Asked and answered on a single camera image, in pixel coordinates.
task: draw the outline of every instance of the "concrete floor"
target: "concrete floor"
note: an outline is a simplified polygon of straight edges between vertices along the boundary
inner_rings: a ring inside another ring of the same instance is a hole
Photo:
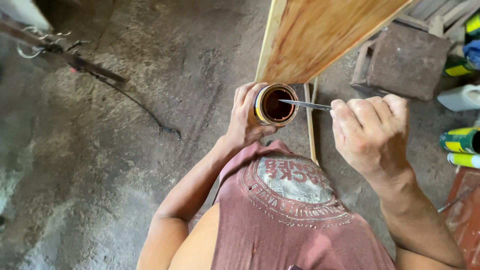
[[[50,57],[23,59],[0,39],[0,269],[134,269],[155,209],[227,131],[235,88],[253,80],[270,1],[37,2],[71,41],[92,40],[83,56],[129,77],[126,91],[182,140],[158,135],[144,111],[90,76]],[[364,97],[348,85],[356,56],[322,74],[318,103]],[[411,103],[408,158],[437,208],[455,175],[438,136],[475,119]],[[340,197],[393,252],[376,194],[335,150],[330,116],[316,112],[314,125]],[[272,138],[309,156],[305,111]]]

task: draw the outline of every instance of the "hand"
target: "hand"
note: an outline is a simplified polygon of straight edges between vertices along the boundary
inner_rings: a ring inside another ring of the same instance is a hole
[[[342,157],[375,189],[391,187],[411,171],[406,158],[408,104],[403,98],[332,101],[335,146]]]
[[[235,91],[232,116],[224,142],[233,149],[242,150],[259,139],[274,134],[280,127],[258,123],[253,107],[258,93],[267,83],[251,82]]]

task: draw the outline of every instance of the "knife blade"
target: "knife blade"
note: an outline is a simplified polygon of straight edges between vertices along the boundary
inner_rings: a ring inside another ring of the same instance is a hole
[[[330,106],[301,102],[301,101],[293,101],[293,100],[286,100],[286,99],[279,99],[278,101],[282,101],[284,103],[297,105],[297,106],[301,106],[301,107],[312,108],[312,109],[316,109],[316,110],[331,110],[332,109],[332,107],[330,107]]]

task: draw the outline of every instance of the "spray can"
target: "spray can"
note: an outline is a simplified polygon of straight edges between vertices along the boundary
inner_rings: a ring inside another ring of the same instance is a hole
[[[453,129],[440,135],[440,147],[457,153],[480,153],[480,128]]]
[[[278,101],[298,101],[295,91],[286,84],[274,84],[263,88],[255,100],[255,116],[264,125],[283,126],[297,115],[298,106]]]
[[[450,153],[447,156],[448,162],[470,168],[480,169],[480,155]]]

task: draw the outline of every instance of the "yellow label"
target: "yellow label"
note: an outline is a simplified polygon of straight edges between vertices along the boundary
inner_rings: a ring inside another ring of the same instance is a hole
[[[476,15],[475,17],[472,17],[470,20],[467,21],[466,29],[467,33],[471,33],[477,29],[480,28],[480,16]]]
[[[260,120],[265,121],[265,118],[263,118],[262,114],[260,113],[260,108],[255,108],[255,112],[257,114],[257,117],[260,118]]]
[[[460,166],[466,166],[466,167],[471,167],[475,168],[472,164],[472,157],[474,155],[470,154],[457,154],[453,153],[453,164],[455,165],[460,165]]]
[[[452,129],[448,132],[449,135],[467,135],[472,130],[480,130],[480,127],[464,127],[464,128],[457,128]]]
[[[445,146],[452,152],[465,153],[465,151],[462,149],[462,146],[460,145],[459,142],[445,142]]]
[[[445,72],[448,75],[453,76],[453,77],[472,73],[472,71],[467,70],[463,66],[456,66],[456,67],[453,67],[453,68],[449,68],[449,69],[446,69]]]

